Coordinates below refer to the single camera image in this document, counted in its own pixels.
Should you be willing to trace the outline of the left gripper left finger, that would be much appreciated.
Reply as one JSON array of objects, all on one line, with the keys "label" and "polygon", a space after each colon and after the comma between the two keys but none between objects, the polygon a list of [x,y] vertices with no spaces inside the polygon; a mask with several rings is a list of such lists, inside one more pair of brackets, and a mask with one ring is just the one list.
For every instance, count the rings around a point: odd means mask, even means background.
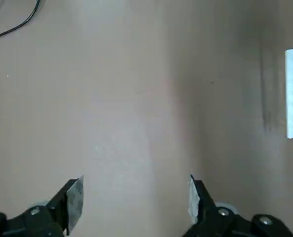
[{"label": "left gripper left finger", "polygon": [[84,206],[84,177],[70,179],[46,204],[8,219],[0,212],[0,237],[68,237]]}]

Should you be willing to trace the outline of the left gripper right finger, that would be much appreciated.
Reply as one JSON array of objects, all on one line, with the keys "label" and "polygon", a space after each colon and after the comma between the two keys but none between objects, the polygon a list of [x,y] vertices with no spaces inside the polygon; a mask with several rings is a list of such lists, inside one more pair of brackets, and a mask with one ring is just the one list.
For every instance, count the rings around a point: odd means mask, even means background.
[{"label": "left gripper right finger", "polygon": [[233,206],[214,202],[202,180],[190,175],[189,208],[192,226],[187,237],[293,237],[284,222],[272,215],[243,218]]}]

